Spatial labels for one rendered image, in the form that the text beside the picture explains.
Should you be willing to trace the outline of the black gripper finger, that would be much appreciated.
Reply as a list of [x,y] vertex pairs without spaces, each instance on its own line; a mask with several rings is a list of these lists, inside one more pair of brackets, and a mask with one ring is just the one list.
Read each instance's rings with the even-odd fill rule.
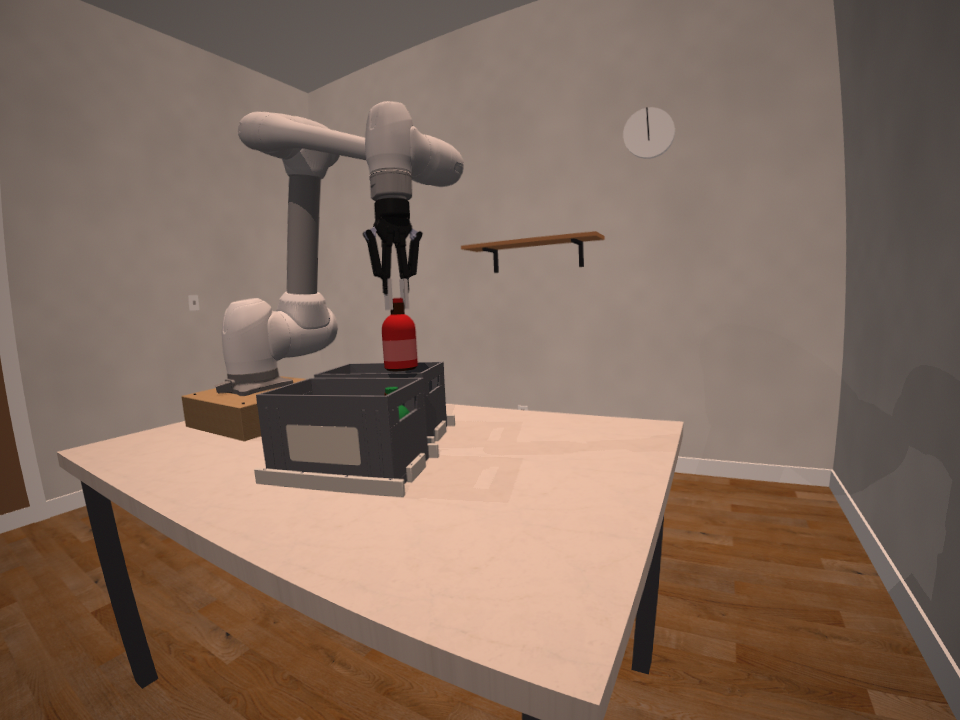
[[409,258],[407,262],[406,254],[406,239],[405,239],[405,228],[400,226],[398,228],[399,232],[399,244],[395,244],[397,251],[397,259],[399,266],[400,278],[400,298],[403,298],[404,309],[409,309],[409,278],[410,276],[416,275],[417,273],[417,263],[418,263],[418,252],[419,252],[419,242],[423,233],[421,231],[417,232],[412,228],[410,232],[410,247],[409,247]]
[[382,241],[382,267],[375,238],[377,231],[376,228],[373,227],[363,232],[363,236],[368,244],[373,275],[382,279],[383,293],[385,296],[385,310],[393,310],[392,279],[390,279],[393,230],[394,228],[392,225],[388,226],[386,243]]

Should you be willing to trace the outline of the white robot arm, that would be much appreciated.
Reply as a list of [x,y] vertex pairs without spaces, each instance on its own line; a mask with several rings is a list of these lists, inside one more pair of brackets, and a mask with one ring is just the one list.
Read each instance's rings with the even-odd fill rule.
[[226,309],[222,347],[227,379],[214,385],[217,393],[248,396],[292,384],[279,376],[277,361],[315,353],[335,340],[336,317],[317,292],[318,240],[321,179],[340,155],[367,161],[374,201],[410,200],[412,180],[445,187],[463,172],[460,153],[421,134],[402,103],[381,102],[370,109],[365,138],[325,128],[270,112],[252,112],[239,122],[240,140],[281,158],[289,176],[287,292],[278,312],[258,298],[232,302]]

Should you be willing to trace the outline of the dark red bottle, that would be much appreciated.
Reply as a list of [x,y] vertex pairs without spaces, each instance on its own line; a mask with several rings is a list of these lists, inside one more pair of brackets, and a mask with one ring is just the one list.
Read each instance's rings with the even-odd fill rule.
[[393,310],[382,325],[384,368],[413,370],[418,366],[416,328],[404,313],[403,298],[393,298]]

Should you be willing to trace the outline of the green bottle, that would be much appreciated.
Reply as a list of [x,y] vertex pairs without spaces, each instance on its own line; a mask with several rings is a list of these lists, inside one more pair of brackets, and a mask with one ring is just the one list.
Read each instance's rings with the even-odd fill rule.
[[[396,390],[398,390],[398,387],[387,387],[387,388],[385,388],[384,396],[386,396],[386,395],[388,395],[388,394],[390,394],[390,393],[392,393],[392,392],[394,392],[394,391],[396,391]],[[406,416],[406,415],[409,414],[409,413],[410,413],[409,410],[408,410],[405,406],[403,406],[403,405],[399,406],[399,419],[401,419],[402,417]]]

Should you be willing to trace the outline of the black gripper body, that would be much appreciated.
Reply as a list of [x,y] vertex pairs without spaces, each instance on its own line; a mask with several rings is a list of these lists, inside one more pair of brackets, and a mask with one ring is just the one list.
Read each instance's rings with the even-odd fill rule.
[[376,228],[376,233],[384,243],[386,243],[387,240],[387,227],[390,225],[394,228],[394,244],[400,243],[398,232],[400,226],[404,226],[405,239],[407,238],[412,230],[408,200],[403,198],[383,198],[375,201],[374,208],[375,223],[373,227]]

